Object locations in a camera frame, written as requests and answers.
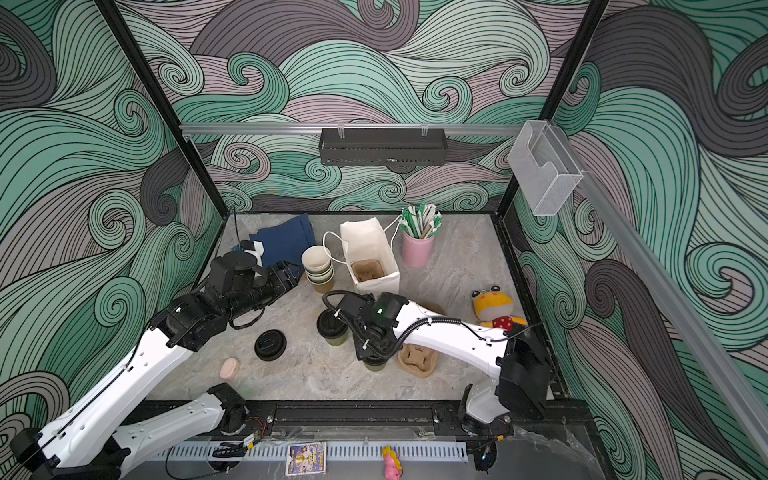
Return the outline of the green white paper cup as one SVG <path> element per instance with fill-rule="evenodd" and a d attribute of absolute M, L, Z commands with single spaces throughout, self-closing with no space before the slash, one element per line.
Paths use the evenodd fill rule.
<path fill-rule="evenodd" d="M 331 346 L 341 346 L 346 342 L 347 338 L 347 335 L 339 336 L 336 338 L 327 338 L 326 342 Z"/>

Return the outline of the black coffee cup lid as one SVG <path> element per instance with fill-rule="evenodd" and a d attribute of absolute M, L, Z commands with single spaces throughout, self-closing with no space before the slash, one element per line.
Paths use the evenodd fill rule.
<path fill-rule="evenodd" d="M 339 320 L 332 311 L 324 310 L 317 318 L 316 328 L 318 333 L 328 342 L 346 339 L 348 326 Z"/>
<path fill-rule="evenodd" d="M 256 356 L 265 362 L 275 361 L 280 358 L 287 348 L 287 338 L 278 329 L 270 329 L 258 336 L 254 343 Z"/>

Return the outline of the single brown pulp cup carrier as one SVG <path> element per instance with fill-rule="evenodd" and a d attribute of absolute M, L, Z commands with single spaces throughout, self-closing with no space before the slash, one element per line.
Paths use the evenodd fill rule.
<path fill-rule="evenodd" d="M 354 262 L 351 268 L 355 279 L 359 283 L 377 280 L 386 276 L 381 263 L 375 259 Z"/>

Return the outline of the white green paper takeout bag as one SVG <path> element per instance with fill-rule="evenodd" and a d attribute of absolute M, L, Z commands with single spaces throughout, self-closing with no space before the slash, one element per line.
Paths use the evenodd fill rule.
<path fill-rule="evenodd" d="M 340 234 L 326 231 L 322 237 L 322 246 L 326 246 L 329 235 L 340 241 L 343 258 L 337 259 L 329 251 L 327 256 L 332 261 L 346 266 L 354 290 L 359 294 L 374 296 L 382 293 L 398 294 L 400 272 L 392 250 L 393 241 L 388 239 L 386 229 L 380 221 L 375 217 L 364 221 L 347 221 L 342 223 L 339 229 Z M 360 280 L 354 270 L 354 265 L 360 262 L 377 262 L 382 274 L 378 278 Z"/>

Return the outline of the navy blue napkin stack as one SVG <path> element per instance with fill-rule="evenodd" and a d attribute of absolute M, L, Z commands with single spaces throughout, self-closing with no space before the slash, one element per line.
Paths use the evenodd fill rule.
<path fill-rule="evenodd" d="M 286 261 L 300 265 L 303 253 L 316 245 L 315 234 L 307 214 L 299 215 L 281 225 L 262 228 L 249 239 L 260 242 L 264 248 L 261 261 L 264 267 Z"/>

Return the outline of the pink metal straw bucket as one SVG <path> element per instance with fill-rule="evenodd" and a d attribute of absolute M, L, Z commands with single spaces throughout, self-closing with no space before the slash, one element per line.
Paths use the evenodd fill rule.
<path fill-rule="evenodd" d="M 401 258 L 411 268 L 425 268 L 434 247 L 434 238 L 414 238 L 405 234 L 402 239 Z"/>

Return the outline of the stack of paper cups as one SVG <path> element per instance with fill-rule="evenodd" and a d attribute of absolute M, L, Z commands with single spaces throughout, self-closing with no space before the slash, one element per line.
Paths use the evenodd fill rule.
<path fill-rule="evenodd" d="M 315 245 L 305 250 L 301 256 L 308 282 L 318 293 L 327 293 L 334 286 L 334 267 L 329 250 L 322 245 Z"/>

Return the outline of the pink oval soap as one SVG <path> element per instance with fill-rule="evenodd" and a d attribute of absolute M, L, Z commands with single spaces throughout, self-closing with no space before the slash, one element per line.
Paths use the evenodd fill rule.
<path fill-rule="evenodd" d="M 237 358 L 228 358 L 223 362 L 219 376 L 226 382 L 232 381 L 238 375 L 240 367 L 241 363 Z"/>

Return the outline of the green white wrapped straws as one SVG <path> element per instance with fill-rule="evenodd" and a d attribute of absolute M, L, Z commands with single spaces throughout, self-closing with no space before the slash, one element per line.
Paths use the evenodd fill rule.
<path fill-rule="evenodd" d="M 442 214 L 435 204 L 409 205 L 397 219 L 400 230 L 413 239 L 433 237 L 442 225 Z"/>

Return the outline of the yellow plush doll red dress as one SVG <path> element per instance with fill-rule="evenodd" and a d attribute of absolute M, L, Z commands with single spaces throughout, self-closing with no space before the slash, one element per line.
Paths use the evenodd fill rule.
<path fill-rule="evenodd" d="M 515 330 L 529 326 L 526 319 L 513 314 L 514 301 L 498 285 L 473 291 L 471 299 L 475 316 L 483 327 Z"/>

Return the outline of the pink yellow small toy figure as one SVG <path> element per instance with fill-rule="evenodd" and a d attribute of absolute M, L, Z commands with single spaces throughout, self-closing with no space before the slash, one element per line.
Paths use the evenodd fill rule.
<path fill-rule="evenodd" d="M 385 479 L 400 480 L 402 478 L 403 468 L 397 456 L 397 453 L 390 446 L 385 446 L 382 449 L 382 457 L 385 464 L 385 467 L 384 467 Z"/>

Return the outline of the colourful picture card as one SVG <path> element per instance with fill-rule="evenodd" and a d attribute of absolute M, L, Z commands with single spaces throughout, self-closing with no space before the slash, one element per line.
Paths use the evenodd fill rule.
<path fill-rule="evenodd" d="M 327 443 L 310 442 L 288 447 L 285 475 L 288 477 L 324 474 Z"/>

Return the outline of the aluminium wall rail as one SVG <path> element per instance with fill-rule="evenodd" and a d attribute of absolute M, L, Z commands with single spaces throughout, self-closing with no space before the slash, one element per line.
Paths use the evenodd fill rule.
<path fill-rule="evenodd" d="M 336 130 L 341 135 L 347 130 L 416 130 L 428 132 L 443 130 L 447 136 L 508 137 L 517 135 L 523 125 L 495 124 L 365 124 L 365 123 L 246 123 L 195 122 L 182 123 L 179 128 L 186 136 L 194 135 L 320 135 L 324 129 Z"/>

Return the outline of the black wall shelf tray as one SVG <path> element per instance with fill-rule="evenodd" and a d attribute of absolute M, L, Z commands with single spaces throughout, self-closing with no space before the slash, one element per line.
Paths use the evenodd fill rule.
<path fill-rule="evenodd" d="M 443 130 L 324 129 L 318 148 L 321 162 L 332 166 L 441 165 L 448 142 Z"/>

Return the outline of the clear acrylic wall holder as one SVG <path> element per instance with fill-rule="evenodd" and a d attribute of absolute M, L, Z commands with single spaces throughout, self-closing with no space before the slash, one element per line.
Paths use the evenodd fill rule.
<path fill-rule="evenodd" d="M 583 179 L 565 132 L 546 120 L 522 126 L 507 160 L 534 216 L 555 216 Z"/>

